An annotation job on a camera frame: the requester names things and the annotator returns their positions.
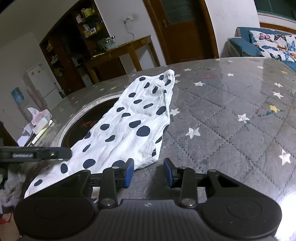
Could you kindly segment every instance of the door frame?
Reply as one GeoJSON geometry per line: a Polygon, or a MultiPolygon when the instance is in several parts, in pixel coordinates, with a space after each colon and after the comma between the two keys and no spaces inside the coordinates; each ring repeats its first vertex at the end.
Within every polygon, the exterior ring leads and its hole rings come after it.
{"type": "MultiPolygon", "coordinates": [[[[198,0],[198,1],[199,1],[201,10],[204,14],[205,22],[207,24],[207,30],[208,30],[209,37],[210,37],[210,45],[212,48],[212,54],[213,54],[214,58],[219,58],[219,52],[218,52],[218,46],[217,46],[217,42],[216,42],[215,32],[214,32],[213,24],[211,21],[211,17],[210,17],[207,5],[205,3],[205,0],[198,0]]],[[[143,2],[144,2],[144,5],[147,9],[147,12],[150,16],[152,25],[154,26],[156,35],[158,37],[158,41],[159,41],[160,46],[163,51],[165,61],[167,64],[172,64],[170,53],[169,53],[169,50],[166,45],[165,38],[164,38],[164,35],[162,32],[162,27],[160,25],[160,21],[158,21],[158,19],[157,19],[156,13],[154,12],[151,1],[150,0],[143,0],[143,2]]]]}

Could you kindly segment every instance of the white cloth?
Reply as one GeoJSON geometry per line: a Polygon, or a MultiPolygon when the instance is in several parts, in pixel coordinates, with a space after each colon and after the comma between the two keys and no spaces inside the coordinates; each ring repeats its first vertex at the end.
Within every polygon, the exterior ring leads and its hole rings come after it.
{"type": "Polygon", "coordinates": [[[72,148],[72,158],[56,163],[30,184],[25,197],[80,170],[102,173],[118,160],[132,158],[135,169],[158,160],[162,135],[170,123],[174,71],[135,79],[114,106],[72,148]]]}

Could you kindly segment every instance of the blue sofa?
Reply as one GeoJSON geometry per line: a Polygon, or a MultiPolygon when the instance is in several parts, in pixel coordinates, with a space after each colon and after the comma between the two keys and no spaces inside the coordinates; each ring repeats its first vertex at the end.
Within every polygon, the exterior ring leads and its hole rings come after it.
{"type": "MultiPolygon", "coordinates": [[[[272,31],[265,28],[238,27],[237,35],[239,37],[228,39],[229,54],[231,57],[263,57],[260,50],[255,45],[251,44],[249,30],[260,31],[265,34],[287,35],[287,33],[284,32],[272,31]]],[[[282,62],[296,72],[296,63],[288,61],[282,62]]]]}

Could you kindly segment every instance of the black polka dot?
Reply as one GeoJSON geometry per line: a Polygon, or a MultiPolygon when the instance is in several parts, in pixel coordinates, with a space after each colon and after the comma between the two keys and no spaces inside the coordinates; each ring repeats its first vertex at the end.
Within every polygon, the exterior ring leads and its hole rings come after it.
{"type": "Polygon", "coordinates": [[[144,89],[148,88],[150,86],[150,83],[147,82],[146,85],[144,86],[144,89]]]}
{"type": "Polygon", "coordinates": [[[156,155],[156,149],[154,149],[152,152],[152,156],[155,156],[155,155],[156,155]]]}
{"type": "Polygon", "coordinates": [[[147,104],[147,105],[145,105],[143,108],[144,108],[144,109],[147,109],[147,108],[150,107],[150,106],[153,106],[153,103],[147,104]]]}
{"type": "Polygon", "coordinates": [[[126,116],[130,116],[130,113],[123,113],[121,117],[126,117],[126,116]]]}
{"type": "Polygon", "coordinates": [[[158,89],[158,87],[157,87],[157,86],[155,86],[155,87],[154,87],[154,89],[152,90],[152,94],[155,94],[155,93],[156,93],[156,91],[157,91],[157,89],[158,89]]]}
{"type": "Polygon", "coordinates": [[[170,84],[170,80],[168,80],[166,83],[165,83],[165,86],[169,85],[170,84]]]}
{"type": "Polygon", "coordinates": [[[166,130],[168,129],[168,126],[169,126],[169,125],[166,125],[166,126],[165,126],[165,128],[163,129],[163,133],[166,132],[166,130]]]}
{"type": "Polygon", "coordinates": [[[166,107],[165,106],[162,106],[158,109],[158,111],[156,112],[157,115],[161,115],[162,113],[164,113],[166,110],[166,107]]]}
{"type": "Polygon", "coordinates": [[[67,164],[63,163],[61,165],[61,173],[66,173],[68,171],[68,166],[67,164]]]}
{"type": "Polygon", "coordinates": [[[105,142],[114,141],[115,135],[110,136],[108,139],[105,140],[105,142]]]}
{"type": "Polygon", "coordinates": [[[90,138],[90,137],[91,137],[91,132],[89,131],[89,132],[86,134],[85,139],[90,138]]]}
{"type": "Polygon", "coordinates": [[[129,123],[129,127],[130,128],[135,128],[135,127],[137,127],[140,124],[141,124],[141,121],[140,120],[135,120],[135,121],[129,123]]]}
{"type": "Polygon", "coordinates": [[[109,126],[110,126],[109,124],[103,124],[103,125],[100,126],[100,129],[102,131],[105,131],[105,130],[107,130],[109,128],[109,126]]]}
{"type": "Polygon", "coordinates": [[[146,137],[150,134],[150,128],[147,126],[142,126],[137,130],[137,136],[146,137]]]}
{"type": "Polygon", "coordinates": [[[86,152],[87,149],[88,149],[90,146],[91,146],[91,144],[88,144],[88,145],[82,150],[82,152],[86,152]]]}
{"type": "Polygon", "coordinates": [[[34,186],[37,187],[38,185],[40,185],[43,181],[41,179],[39,179],[37,182],[34,183],[34,186]]]}
{"type": "Polygon", "coordinates": [[[117,108],[117,112],[120,112],[120,111],[122,111],[122,110],[124,110],[124,107],[119,107],[119,108],[117,108]]]}
{"type": "Polygon", "coordinates": [[[123,160],[118,160],[112,164],[112,167],[123,167],[125,162],[123,160]]]}
{"type": "Polygon", "coordinates": [[[155,144],[160,142],[162,140],[162,138],[163,138],[162,136],[160,138],[158,138],[157,141],[155,142],[155,144]]]}
{"type": "Polygon", "coordinates": [[[139,104],[142,100],[135,100],[134,104],[139,104]]]}
{"type": "Polygon", "coordinates": [[[84,169],[88,169],[90,167],[92,167],[93,165],[96,164],[96,161],[94,159],[87,159],[84,163],[83,163],[83,168],[84,169]]]}

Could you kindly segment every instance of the electrical cord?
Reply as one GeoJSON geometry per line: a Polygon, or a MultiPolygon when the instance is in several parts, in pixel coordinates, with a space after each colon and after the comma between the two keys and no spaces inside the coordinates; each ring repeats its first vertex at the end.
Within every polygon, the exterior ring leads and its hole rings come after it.
{"type": "Polygon", "coordinates": [[[127,33],[129,33],[129,34],[131,34],[133,36],[133,39],[132,39],[132,41],[133,41],[135,39],[135,35],[128,29],[128,26],[126,25],[126,22],[124,21],[123,23],[126,26],[127,33]]]}

